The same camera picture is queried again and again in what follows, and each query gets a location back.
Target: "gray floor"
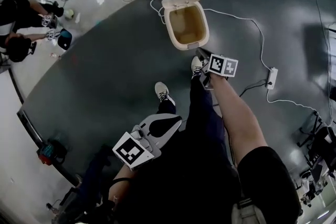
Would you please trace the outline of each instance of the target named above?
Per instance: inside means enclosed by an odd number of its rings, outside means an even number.
[[[327,55],[315,0],[201,0],[213,8],[254,18],[265,35],[264,62],[279,69],[270,99],[290,99],[317,109],[328,121]],[[319,0],[325,25],[334,22],[333,0]],[[206,13],[210,40],[205,46],[238,59],[230,79],[240,93],[268,70],[260,62],[260,34],[247,21]],[[47,139],[61,134],[72,147],[64,167],[83,172],[102,143],[113,145],[125,132],[155,113],[154,84],[163,81],[188,115],[190,62],[194,51],[179,51],[149,3],[137,0],[82,36],[28,96],[23,110]],[[292,133],[312,112],[291,103],[266,102],[266,88],[245,93],[268,144],[292,172],[305,160]],[[115,160],[113,167],[120,163]]]

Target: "red object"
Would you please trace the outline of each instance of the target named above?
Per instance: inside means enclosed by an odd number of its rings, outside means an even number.
[[[43,164],[46,164],[48,166],[51,165],[51,159],[49,159],[48,157],[46,157],[45,155],[38,155],[38,158],[41,160],[41,162]]]

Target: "power strip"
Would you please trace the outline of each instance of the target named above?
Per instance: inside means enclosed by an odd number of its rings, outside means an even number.
[[[278,75],[278,69],[276,69],[275,67],[271,67],[271,71],[269,72],[268,81],[266,84],[268,90],[274,89],[275,82],[277,80],[277,75]]]

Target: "white plastic bin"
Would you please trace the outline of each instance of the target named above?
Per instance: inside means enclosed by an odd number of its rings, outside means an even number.
[[[205,45],[209,27],[200,0],[162,0],[164,20],[174,46],[189,50]]]

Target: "shoelace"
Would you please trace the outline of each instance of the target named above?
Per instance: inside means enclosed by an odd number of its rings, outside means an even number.
[[[168,99],[168,92],[167,92],[167,91],[165,91],[165,92],[160,92],[160,93],[159,93],[159,99],[160,99],[160,102],[162,102],[162,101]]]
[[[199,76],[201,74],[202,67],[195,67],[193,70],[193,76]]]

